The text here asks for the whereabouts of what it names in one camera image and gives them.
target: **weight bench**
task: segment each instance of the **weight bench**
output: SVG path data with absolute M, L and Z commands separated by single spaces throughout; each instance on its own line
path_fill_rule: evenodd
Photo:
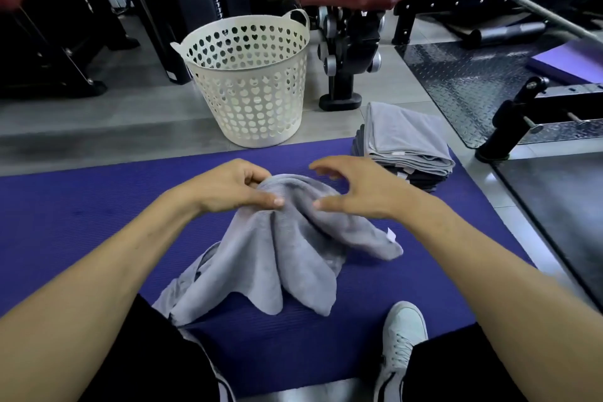
M 329 93 L 318 103 L 325 111 L 360 107 L 362 96 L 353 92 L 354 75 L 373 73 L 381 67 L 379 33 L 385 11 L 401 0 L 298 0 L 303 7 L 317 7 L 321 33 L 318 56 L 329 77 Z

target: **black rubber floor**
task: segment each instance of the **black rubber floor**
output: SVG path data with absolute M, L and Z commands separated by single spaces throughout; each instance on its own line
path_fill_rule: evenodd
M 603 312 L 603 153 L 517 159 L 494 168 Z
M 468 50 L 460 42 L 396 47 L 398 54 L 451 123 L 465 145 L 477 148 L 494 131 L 492 117 L 535 75 L 525 68 L 528 58 L 562 43 L 543 35 L 529 44 Z M 551 82 L 551 86 L 560 83 Z M 603 136 L 603 122 L 548 124 L 520 143 L 589 139 Z

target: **towel label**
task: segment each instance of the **towel label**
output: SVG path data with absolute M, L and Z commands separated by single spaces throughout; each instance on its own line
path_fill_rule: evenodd
M 392 243 L 396 241 L 396 234 L 389 228 L 387 228 L 387 238 Z

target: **hand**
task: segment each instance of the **hand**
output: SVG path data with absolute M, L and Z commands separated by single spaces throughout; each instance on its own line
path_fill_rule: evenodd
M 226 162 L 177 186 L 185 200 L 193 200 L 200 213 L 227 211 L 243 205 L 280 208 L 284 200 L 256 187 L 270 172 L 243 159 Z
M 314 202 L 323 211 L 341 211 L 370 218 L 400 219 L 404 211 L 430 195 L 411 186 L 369 158 L 328 156 L 310 164 L 310 169 L 332 179 L 345 177 L 350 191 L 342 196 L 328 196 Z

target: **gray tile floor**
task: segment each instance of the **gray tile floor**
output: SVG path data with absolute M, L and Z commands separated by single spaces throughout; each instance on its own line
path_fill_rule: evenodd
M 126 52 L 103 50 L 95 58 L 89 72 L 109 86 L 103 96 L 80 100 L 0 100 L 0 175 L 240 149 L 222 136 L 193 84 L 177 86 L 166 78 L 138 20 L 123 21 L 142 46 Z M 393 14 L 388 13 L 379 48 L 382 69 L 356 76 L 355 89 L 363 95 L 365 105 L 376 100 L 441 114 L 391 45 L 395 22 Z M 328 81 L 315 53 L 317 36 L 312 37 L 305 111 L 299 131 L 287 143 L 352 137 L 366 109 L 337 113 L 318 109 L 318 98 L 327 92 Z M 455 40 L 453 34 L 429 18 L 418 18 L 411 33 L 412 43 Z M 473 150 L 465 147 L 448 123 L 446 136 L 463 166 L 537 267 L 586 299 L 492 169 L 474 159 Z M 526 158 L 602 149 L 603 139 L 584 139 L 522 145 L 511 155 Z M 348 402 L 369 401 L 371 397 L 370 385 L 346 380 L 254 397 L 248 402 Z

